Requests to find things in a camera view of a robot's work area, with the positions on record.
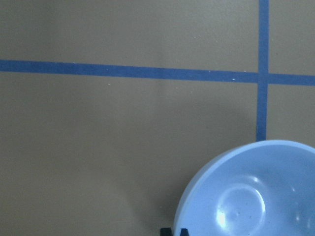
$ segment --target tan surface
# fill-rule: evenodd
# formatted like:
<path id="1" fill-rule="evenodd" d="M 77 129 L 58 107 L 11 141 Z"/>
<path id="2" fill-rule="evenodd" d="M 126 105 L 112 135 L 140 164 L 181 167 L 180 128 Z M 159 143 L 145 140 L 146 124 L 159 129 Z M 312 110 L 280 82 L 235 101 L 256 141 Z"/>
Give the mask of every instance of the tan surface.
<path id="1" fill-rule="evenodd" d="M 268 139 L 289 139 L 315 147 L 315 87 L 269 86 Z"/>
<path id="2" fill-rule="evenodd" d="M 315 75 L 315 1 L 270 0 L 270 72 Z"/>
<path id="3" fill-rule="evenodd" d="M 256 0 L 5 0 L 0 16 L 3 59 L 257 70 Z"/>
<path id="4" fill-rule="evenodd" d="M 2 236 L 158 235 L 199 168 L 255 140 L 256 85 L 0 75 Z"/>

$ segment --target blue tape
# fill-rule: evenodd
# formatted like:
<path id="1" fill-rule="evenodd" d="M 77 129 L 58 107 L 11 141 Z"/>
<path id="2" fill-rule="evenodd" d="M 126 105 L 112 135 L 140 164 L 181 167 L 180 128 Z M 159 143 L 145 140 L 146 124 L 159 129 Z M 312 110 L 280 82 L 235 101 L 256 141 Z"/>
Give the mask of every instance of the blue tape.
<path id="1" fill-rule="evenodd" d="M 314 75 L 268 74 L 268 83 L 277 85 L 315 86 Z"/>
<path id="2" fill-rule="evenodd" d="M 269 1 L 259 0 L 258 71 L 268 73 L 269 64 Z"/>
<path id="3" fill-rule="evenodd" d="M 267 78 L 261 75 L 258 81 L 258 94 L 257 94 L 256 141 L 266 140 L 267 108 L 268 108 L 268 83 L 267 83 Z"/>
<path id="4" fill-rule="evenodd" d="M 269 1 L 259 0 L 259 49 L 256 141 L 266 140 L 269 65 Z"/>
<path id="5" fill-rule="evenodd" d="M 233 71 L 172 69 L 23 60 L 0 60 L 0 71 L 257 83 L 257 73 L 253 72 L 244 73 Z"/>

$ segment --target bowl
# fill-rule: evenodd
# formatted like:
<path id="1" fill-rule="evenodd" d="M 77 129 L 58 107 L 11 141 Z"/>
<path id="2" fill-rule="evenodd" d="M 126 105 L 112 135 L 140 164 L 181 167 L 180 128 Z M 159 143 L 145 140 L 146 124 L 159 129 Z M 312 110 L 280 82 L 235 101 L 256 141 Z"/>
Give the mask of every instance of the bowl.
<path id="1" fill-rule="evenodd" d="M 206 164 L 179 202 L 174 236 L 315 235 L 315 149 L 256 142 Z"/>

